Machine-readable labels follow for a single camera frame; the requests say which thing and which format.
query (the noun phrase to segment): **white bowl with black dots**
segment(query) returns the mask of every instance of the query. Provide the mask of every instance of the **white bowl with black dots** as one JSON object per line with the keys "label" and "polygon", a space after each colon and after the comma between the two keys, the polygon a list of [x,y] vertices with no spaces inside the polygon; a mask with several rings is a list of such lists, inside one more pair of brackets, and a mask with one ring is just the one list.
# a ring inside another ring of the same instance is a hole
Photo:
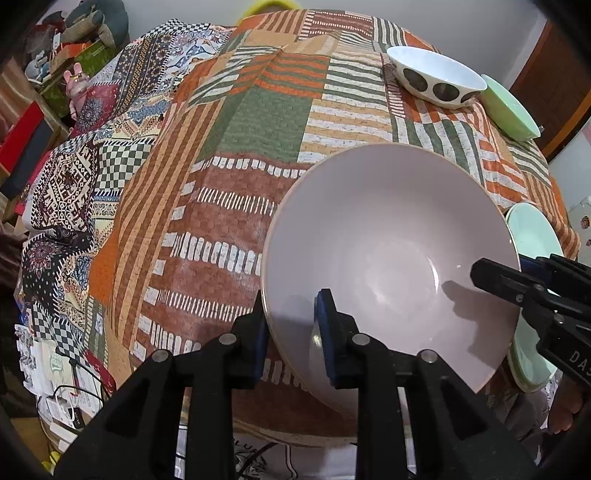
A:
{"label": "white bowl with black dots", "polygon": [[390,47],[398,81],[413,95],[445,108],[460,108],[486,90],[474,70],[445,55],[417,47]]}

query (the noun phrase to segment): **white wall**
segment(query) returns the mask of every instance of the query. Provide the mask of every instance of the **white wall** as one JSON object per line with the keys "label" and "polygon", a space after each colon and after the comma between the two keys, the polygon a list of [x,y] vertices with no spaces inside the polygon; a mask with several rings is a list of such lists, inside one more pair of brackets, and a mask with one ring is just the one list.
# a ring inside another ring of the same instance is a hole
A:
{"label": "white wall", "polygon": [[[233,25],[254,0],[124,0],[133,39],[169,20]],[[510,86],[540,36],[543,22],[530,0],[300,0],[303,8],[345,9],[405,27],[444,54]],[[50,11],[71,10],[57,0]]]}
{"label": "white wall", "polygon": [[540,35],[546,26],[546,17],[540,12],[537,12],[537,17],[533,28],[530,30],[530,34],[525,39],[525,44],[517,55],[513,66],[509,70],[509,73],[505,76],[505,80],[502,82],[506,88],[511,88],[513,82],[517,80],[521,70],[525,66],[527,60],[529,59],[531,53],[534,51],[538,40],[540,39]]}
{"label": "white wall", "polygon": [[591,132],[591,120],[550,162],[550,173],[558,183],[567,210],[591,195],[591,144],[585,130]]}

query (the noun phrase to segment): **checkered pattern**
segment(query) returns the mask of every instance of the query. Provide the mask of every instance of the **checkered pattern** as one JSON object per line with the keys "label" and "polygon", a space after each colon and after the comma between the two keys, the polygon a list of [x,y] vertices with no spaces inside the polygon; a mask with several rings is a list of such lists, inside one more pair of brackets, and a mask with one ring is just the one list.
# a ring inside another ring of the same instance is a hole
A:
{"label": "checkered pattern", "polygon": [[199,24],[186,24],[181,22],[180,20],[173,18],[168,20],[166,23],[159,25],[149,32],[142,35],[141,38],[148,37],[149,35],[177,35],[179,33],[198,33],[203,32],[209,28],[209,23],[199,23]]}
{"label": "checkered pattern", "polygon": [[86,365],[81,350],[83,348],[82,338],[78,338],[68,321],[54,320],[51,322],[48,319],[48,313],[37,301],[34,301],[31,308],[31,325],[36,337],[55,341],[57,353]]}
{"label": "checkered pattern", "polygon": [[148,158],[151,149],[152,145],[146,143],[102,145],[99,149],[100,171],[95,190],[122,189]]}
{"label": "checkered pattern", "polygon": [[74,153],[78,151],[78,149],[87,143],[88,141],[92,140],[95,136],[95,132],[88,132],[82,135],[78,135],[74,138],[69,138],[61,145],[58,145],[56,148],[53,149],[51,152],[52,155],[56,155],[58,153]]}
{"label": "checkered pattern", "polygon": [[33,302],[31,308],[31,326],[36,337],[43,340],[51,340],[51,326],[46,319],[45,311],[37,301]]}

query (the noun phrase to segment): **light green plate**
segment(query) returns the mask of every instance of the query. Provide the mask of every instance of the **light green plate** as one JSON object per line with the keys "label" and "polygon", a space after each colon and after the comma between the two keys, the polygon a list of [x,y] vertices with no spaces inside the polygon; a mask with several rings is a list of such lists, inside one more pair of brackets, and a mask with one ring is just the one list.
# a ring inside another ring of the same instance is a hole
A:
{"label": "light green plate", "polygon": [[[544,214],[530,203],[518,203],[507,212],[507,224],[517,252],[530,258],[562,255],[554,229]],[[507,358],[517,386],[531,393],[543,388],[556,367],[535,349],[540,337],[519,314],[515,337]]]}
{"label": "light green plate", "polygon": [[513,140],[525,141],[540,136],[540,129],[519,100],[488,75],[481,75],[488,88],[480,94],[486,114]]}

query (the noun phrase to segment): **black polka dot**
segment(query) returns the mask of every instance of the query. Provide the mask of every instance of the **black polka dot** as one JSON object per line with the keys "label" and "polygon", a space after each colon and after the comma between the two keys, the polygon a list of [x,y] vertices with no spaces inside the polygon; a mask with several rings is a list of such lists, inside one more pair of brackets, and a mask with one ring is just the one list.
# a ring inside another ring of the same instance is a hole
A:
{"label": "black polka dot", "polygon": [[461,99],[460,99],[460,103],[464,103],[467,100],[470,100],[471,98],[474,98],[476,95],[480,94],[480,92],[469,92],[467,94],[465,94]]}
{"label": "black polka dot", "polygon": [[404,69],[402,72],[404,73],[404,77],[408,80],[411,87],[417,89],[419,92],[424,92],[427,90],[427,81],[423,75],[411,69]]}
{"label": "black polka dot", "polygon": [[433,85],[433,94],[442,102],[451,102],[460,95],[460,90],[449,83],[436,83]]}

